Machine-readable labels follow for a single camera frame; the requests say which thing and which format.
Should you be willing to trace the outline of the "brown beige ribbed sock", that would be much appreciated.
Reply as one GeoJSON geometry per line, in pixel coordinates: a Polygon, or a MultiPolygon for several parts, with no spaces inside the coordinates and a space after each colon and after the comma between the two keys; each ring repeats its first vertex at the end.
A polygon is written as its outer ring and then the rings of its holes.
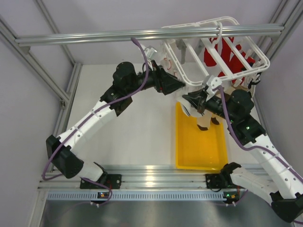
{"type": "Polygon", "coordinates": [[[201,131],[207,131],[210,127],[212,113],[205,111],[204,114],[196,119],[196,124],[201,131]]]}

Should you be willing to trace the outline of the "white plastic clip hanger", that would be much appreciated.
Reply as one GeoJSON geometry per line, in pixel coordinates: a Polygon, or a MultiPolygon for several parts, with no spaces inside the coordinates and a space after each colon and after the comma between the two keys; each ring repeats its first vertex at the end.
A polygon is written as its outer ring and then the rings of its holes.
{"type": "Polygon", "coordinates": [[[256,29],[249,28],[247,26],[241,26],[239,22],[229,16],[217,17],[209,20],[193,22],[188,24],[173,25],[171,28],[213,28],[214,34],[210,37],[205,35],[196,36],[189,35],[186,38],[174,38],[165,40],[165,46],[169,52],[169,55],[173,59],[177,69],[178,78],[184,81],[189,87],[199,87],[203,84],[204,79],[208,75],[213,75],[221,79],[224,83],[231,83],[231,80],[240,78],[242,76],[249,76],[251,81],[256,82],[260,73],[266,71],[270,66],[270,60],[261,51],[261,49],[252,40],[251,36],[254,32],[262,33],[269,30],[268,25],[259,26],[256,29]],[[246,71],[232,74],[227,68],[226,64],[222,61],[220,55],[215,49],[212,49],[210,38],[227,38],[235,37],[242,40],[243,49],[246,52],[248,50],[249,56],[256,60],[255,64],[251,67],[233,44],[226,39],[231,49],[239,57],[240,61],[246,67],[246,71]],[[176,46],[176,40],[183,39],[187,45],[186,61],[184,64],[180,64],[181,51],[176,46]],[[213,56],[219,66],[207,67],[204,63],[204,50],[207,48],[210,54],[213,56]]]}

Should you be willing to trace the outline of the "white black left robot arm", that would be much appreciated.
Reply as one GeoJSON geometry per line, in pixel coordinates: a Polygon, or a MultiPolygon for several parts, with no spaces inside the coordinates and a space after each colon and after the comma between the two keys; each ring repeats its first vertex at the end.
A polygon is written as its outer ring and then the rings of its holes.
{"type": "Polygon", "coordinates": [[[96,162],[84,160],[83,145],[106,123],[118,117],[131,103],[132,96],[142,90],[154,88],[169,95],[185,86],[176,76],[169,74],[155,61],[143,72],[136,72],[130,62],[118,64],[113,73],[112,86],[100,97],[95,106],[66,132],[46,139],[50,162],[67,179],[87,178],[101,188],[107,183],[107,173],[96,162]]]}

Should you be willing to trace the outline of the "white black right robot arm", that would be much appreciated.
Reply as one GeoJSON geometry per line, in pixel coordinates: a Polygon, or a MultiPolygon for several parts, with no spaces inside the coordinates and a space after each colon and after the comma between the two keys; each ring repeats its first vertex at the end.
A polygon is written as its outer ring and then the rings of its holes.
{"type": "Polygon", "coordinates": [[[234,90],[227,100],[213,96],[207,99],[204,90],[182,96],[198,113],[208,110],[226,120],[228,131],[238,146],[248,151],[263,167],[272,182],[247,171],[237,163],[226,164],[220,172],[225,187],[244,187],[266,201],[285,222],[291,223],[303,213],[303,178],[290,166],[271,142],[265,129],[250,112],[251,96],[234,90]]]}

